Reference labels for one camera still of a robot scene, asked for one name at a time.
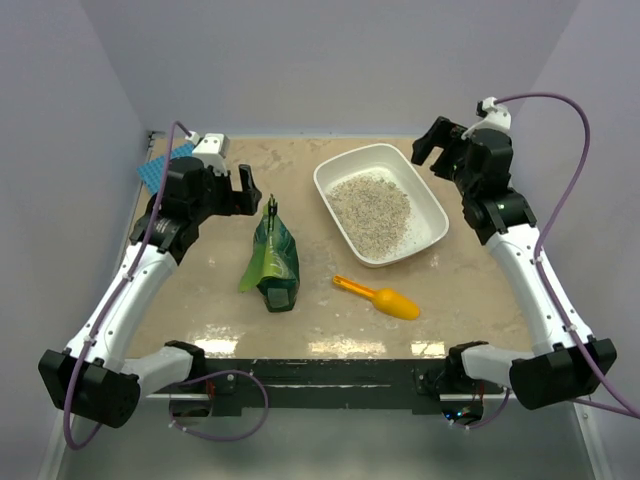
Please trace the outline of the white litter box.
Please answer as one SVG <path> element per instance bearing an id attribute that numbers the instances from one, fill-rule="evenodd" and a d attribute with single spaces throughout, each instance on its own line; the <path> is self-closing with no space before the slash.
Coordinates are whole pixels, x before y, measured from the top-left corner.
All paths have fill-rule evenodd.
<path id="1" fill-rule="evenodd" d="M 401 151 L 376 143 L 316 167 L 315 186 L 357 260 L 381 268 L 443 239 L 449 218 Z"/>

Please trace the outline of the yellow plastic scoop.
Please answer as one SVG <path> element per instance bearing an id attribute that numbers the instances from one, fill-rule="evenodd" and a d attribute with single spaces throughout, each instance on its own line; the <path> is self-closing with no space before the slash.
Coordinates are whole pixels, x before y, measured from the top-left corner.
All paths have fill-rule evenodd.
<path id="1" fill-rule="evenodd" d="M 413 301 L 390 288 L 374 290 L 340 275 L 332 279 L 335 286 L 367 299 L 376 310 L 402 320 L 416 320 L 420 308 Z"/>

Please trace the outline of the black bag clip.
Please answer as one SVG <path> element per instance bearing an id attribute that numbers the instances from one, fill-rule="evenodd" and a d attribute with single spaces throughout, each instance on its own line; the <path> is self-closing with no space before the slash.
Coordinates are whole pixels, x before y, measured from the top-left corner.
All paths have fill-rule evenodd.
<path id="1" fill-rule="evenodd" d="M 266 227 L 267 233 L 270 233 L 274 230 L 275 219 L 277 217 L 277 214 L 278 214 L 278 202 L 276 201 L 274 195 L 271 194 L 267 202 L 267 227 Z"/>

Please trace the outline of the blue studded plate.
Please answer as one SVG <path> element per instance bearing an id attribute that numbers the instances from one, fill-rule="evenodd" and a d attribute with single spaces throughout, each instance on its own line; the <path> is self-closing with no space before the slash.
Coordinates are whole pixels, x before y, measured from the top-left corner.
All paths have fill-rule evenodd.
<path id="1" fill-rule="evenodd" d="M 188 157 L 192 154 L 194 146 L 185 143 L 171 150 L 171 159 Z M 137 173 L 151 196 L 155 195 L 160 188 L 162 173 L 165 164 L 165 156 L 161 155 L 137 168 Z"/>

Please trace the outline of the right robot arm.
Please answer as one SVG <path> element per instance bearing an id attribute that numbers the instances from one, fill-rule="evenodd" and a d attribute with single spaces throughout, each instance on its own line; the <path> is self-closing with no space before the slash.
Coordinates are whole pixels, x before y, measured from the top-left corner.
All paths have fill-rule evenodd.
<path id="1" fill-rule="evenodd" d="M 523 195 L 510 184 L 513 147 L 510 136 L 492 128 L 473 133 L 438 117 L 413 144 L 411 161 L 425 162 L 434 148 L 441 153 L 431 171 L 455 184 L 463 215 L 479 242 L 506 276 L 528 325 L 528 352 L 499 349 L 484 341 L 450 348 L 443 379 L 459 393 L 480 381 L 510 389 L 529 410 L 590 395 L 617 358 L 609 339 L 598 340 L 568 300 L 554 272 L 541 279 L 536 253 L 540 237 L 536 217 Z"/>

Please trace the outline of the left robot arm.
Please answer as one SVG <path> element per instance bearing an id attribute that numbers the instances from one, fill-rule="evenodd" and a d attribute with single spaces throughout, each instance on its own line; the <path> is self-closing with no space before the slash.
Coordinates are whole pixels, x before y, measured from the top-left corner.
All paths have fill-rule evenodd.
<path id="1" fill-rule="evenodd" d="M 46 350 L 38 371 L 55 407 L 111 428 L 122 427 L 138 402 L 173 384 L 185 392 L 207 380 L 204 351 L 169 341 L 156 353 L 126 354 L 145 313 L 211 216 L 252 216 L 262 198 L 249 165 L 238 167 L 240 190 L 187 156 L 168 164 L 164 189 L 153 195 L 130 235 L 123 265 L 90 319 L 60 352 Z"/>

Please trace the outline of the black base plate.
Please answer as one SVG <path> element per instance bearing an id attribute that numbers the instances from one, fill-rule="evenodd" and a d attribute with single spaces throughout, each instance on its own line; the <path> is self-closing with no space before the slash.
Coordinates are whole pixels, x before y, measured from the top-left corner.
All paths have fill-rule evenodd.
<path id="1" fill-rule="evenodd" d="M 237 416 L 265 404 L 272 409 L 409 410 L 437 415 L 448 403 L 472 403 L 503 389 L 489 382 L 451 379 L 443 359 L 206 359 L 200 376 L 219 377 L 163 388 L 174 399 L 208 400 L 215 416 Z"/>

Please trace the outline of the grey cat litter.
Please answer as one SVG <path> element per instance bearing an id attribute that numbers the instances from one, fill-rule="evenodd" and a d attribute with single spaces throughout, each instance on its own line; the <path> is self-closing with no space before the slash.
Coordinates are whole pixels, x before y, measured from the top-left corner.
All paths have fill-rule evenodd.
<path id="1" fill-rule="evenodd" d="M 363 257 L 381 261 L 404 241 L 411 206 L 394 182 L 379 175 L 357 175 L 333 187 L 327 199 Z"/>

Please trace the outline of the green litter bag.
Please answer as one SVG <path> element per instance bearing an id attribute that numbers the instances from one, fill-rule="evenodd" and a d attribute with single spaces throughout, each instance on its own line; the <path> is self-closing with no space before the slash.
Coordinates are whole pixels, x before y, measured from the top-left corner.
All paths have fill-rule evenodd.
<path id="1" fill-rule="evenodd" d="M 279 215 L 274 230 L 266 232 L 267 204 L 253 235 L 253 250 L 239 282 L 241 293 L 257 289 L 269 312 L 291 311 L 300 287 L 300 265 L 293 235 Z"/>

